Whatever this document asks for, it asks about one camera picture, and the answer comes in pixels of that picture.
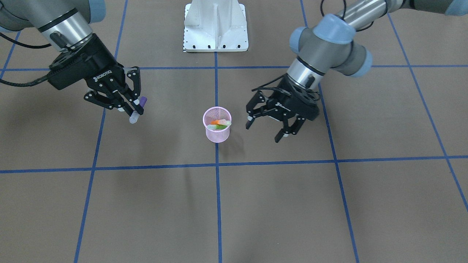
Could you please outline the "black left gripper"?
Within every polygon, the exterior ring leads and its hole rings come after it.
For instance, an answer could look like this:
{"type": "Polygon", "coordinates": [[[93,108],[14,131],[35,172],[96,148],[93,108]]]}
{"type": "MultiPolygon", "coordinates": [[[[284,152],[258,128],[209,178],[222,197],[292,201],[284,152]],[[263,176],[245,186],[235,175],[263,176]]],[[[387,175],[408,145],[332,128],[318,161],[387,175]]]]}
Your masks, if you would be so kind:
{"type": "Polygon", "coordinates": [[[273,88],[273,93],[269,97],[262,91],[257,91],[247,103],[246,129],[249,129],[260,117],[267,116],[280,121],[283,127],[274,138],[278,143],[283,137],[297,135],[306,119],[314,121],[318,117],[320,110],[317,101],[319,99],[318,92],[304,89],[292,81],[288,75],[283,75],[279,85],[273,88]],[[289,125],[288,121],[291,118],[296,118],[296,120],[289,125]]]}

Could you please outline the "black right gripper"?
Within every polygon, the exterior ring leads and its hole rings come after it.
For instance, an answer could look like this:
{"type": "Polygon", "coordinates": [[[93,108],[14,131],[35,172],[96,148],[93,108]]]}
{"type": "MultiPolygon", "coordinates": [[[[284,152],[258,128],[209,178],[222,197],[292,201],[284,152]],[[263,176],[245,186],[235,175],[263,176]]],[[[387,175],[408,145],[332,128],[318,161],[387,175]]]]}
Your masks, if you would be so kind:
{"type": "Polygon", "coordinates": [[[108,110],[121,109],[128,115],[134,111],[140,115],[144,113],[140,99],[140,68],[119,64],[97,34],[90,35],[77,50],[62,52],[49,65],[49,69],[48,82],[57,90],[82,79],[94,85],[105,81],[106,77],[112,77],[117,83],[116,88],[98,85],[84,95],[84,100],[108,110]],[[125,77],[132,82],[132,88],[125,83],[125,77]]]}

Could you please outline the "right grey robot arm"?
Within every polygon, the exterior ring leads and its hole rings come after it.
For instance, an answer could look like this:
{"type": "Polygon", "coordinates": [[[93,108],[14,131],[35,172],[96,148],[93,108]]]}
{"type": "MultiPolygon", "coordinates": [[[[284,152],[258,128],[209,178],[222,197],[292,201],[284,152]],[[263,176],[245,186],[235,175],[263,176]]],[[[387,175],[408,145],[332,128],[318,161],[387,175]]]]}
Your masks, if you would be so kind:
{"type": "MultiPolygon", "coordinates": [[[[124,67],[93,32],[90,23],[105,16],[103,0],[2,0],[1,30],[21,31],[36,28],[60,55],[49,66],[49,73],[26,83],[1,80],[12,87],[32,87],[49,82],[57,90],[85,80],[90,88],[84,99],[106,109],[117,108],[137,122],[144,113],[147,98],[141,94],[140,68],[124,67]]],[[[256,118],[269,116],[283,123],[275,137],[279,142],[298,133],[303,123],[317,116],[310,93],[300,90],[286,75],[277,87],[268,84],[255,88],[247,104],[249,128],[256,118]]]]}

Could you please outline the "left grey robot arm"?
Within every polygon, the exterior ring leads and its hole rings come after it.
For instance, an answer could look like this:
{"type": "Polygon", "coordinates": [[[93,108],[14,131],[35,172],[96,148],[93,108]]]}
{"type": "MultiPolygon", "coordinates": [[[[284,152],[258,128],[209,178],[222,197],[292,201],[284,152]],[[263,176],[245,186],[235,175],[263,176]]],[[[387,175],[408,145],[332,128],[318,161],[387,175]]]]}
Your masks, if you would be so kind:
{"type": "Polygon", "coordinates": [[[301,27],[290,36],[290,49],[296,58],[287,72],[276,80],[253,89],[247,103],[249,129],[257,118],[268,116],[283,124],[279,136],[296,135],[306,120],[319,113],[316,88],[329,70],[345,76],[361,77],[371,68],[373,57],[366,47],[357,44],[357,32],[400,9],[413,9],[448,16],[467,14],[466,0],[358,0],[344,4],[337,14],[325,14],[312,27],[301,27]]]}

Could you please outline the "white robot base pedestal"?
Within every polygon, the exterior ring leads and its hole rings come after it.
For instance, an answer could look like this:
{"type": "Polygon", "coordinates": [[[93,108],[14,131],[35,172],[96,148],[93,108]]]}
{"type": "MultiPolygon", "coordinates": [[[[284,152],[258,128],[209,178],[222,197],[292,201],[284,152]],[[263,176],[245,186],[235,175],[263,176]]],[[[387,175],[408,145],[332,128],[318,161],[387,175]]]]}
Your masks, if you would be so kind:
{"type": "Polygon", "coordinates": [[[193,0],[184,11],[184,52],[249,49],[246,8],[239,1],[193,0]]]}

